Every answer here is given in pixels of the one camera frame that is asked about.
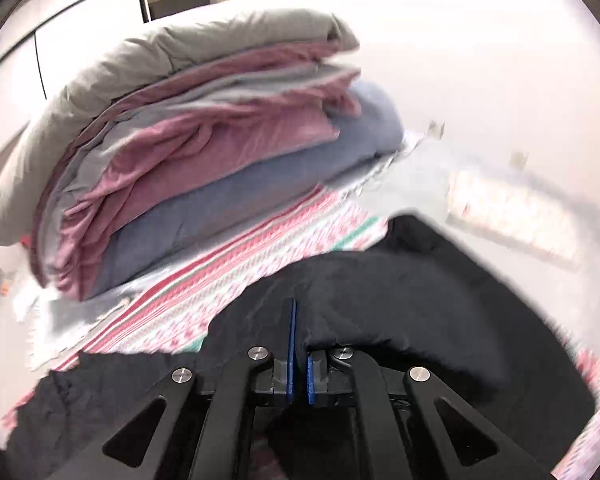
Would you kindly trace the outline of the black quilted jacket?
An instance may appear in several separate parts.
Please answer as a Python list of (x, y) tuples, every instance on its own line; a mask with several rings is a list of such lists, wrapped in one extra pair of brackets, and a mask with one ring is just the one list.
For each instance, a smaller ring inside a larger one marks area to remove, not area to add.
[(427, 367), (545, 467), (594, 414), (592, 393), (539, 315), (428, 224), (399, 216), (365, 252), (304, 259), (248, 286), (195, 353), (84, 353), (48, 374), (17, 412), (9, 473), (48, 477), (174, 368), (206, 372), (252, 346), (281, 352), (277, 322), (289, 298), (299, 361), (353, 346), (391, 367)]

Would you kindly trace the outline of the red green patterned blanket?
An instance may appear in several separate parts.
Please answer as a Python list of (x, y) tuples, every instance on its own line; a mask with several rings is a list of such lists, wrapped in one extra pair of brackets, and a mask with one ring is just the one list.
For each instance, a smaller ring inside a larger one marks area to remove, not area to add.
[(561, 479), (600, 468), (600, 358), (445, 232), (326, 191), (170, 272), (12, 411), (8, 473), (45, 479), (178, 366), (269, 344), (298, 304), (296, 355), (359, 344), (422, 362)]

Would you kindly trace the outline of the blue folded blanket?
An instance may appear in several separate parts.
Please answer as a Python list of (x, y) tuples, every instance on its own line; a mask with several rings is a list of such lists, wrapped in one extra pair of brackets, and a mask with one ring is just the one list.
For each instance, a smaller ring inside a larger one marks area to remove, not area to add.
[(396, 152), (403, 139), (403, 126), (388, 93), (363, 79), (352, 84), (351, 92), (361, 104), (361, 113), (356, 117), (330, 116), (340, 130), (337, 140), (258, 162), (165, 200), (114, 233), (95, 283), (84, 297), (102, 294), (163, 258)]

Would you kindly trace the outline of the pink grey folded sheet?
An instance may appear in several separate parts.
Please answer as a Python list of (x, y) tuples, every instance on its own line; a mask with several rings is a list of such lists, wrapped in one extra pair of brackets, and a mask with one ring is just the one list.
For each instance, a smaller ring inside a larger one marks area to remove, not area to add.
[(328, 119), (360, 112), (340, 39), (286, 41), (223, 56), (137, 90), (81, 128), (36, 206), (38, 284), (84, 299), (115, 232), (170, 198), (256, 162), (335, 141)]

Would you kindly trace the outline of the white sliding wardrobe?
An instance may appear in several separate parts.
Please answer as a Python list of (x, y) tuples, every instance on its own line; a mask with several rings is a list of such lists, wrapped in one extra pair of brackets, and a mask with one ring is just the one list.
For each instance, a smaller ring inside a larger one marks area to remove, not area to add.
[(145, 0), (79, 0), (0, 59), (0, 172), (35, 112), (80, 70), (147, 22)]

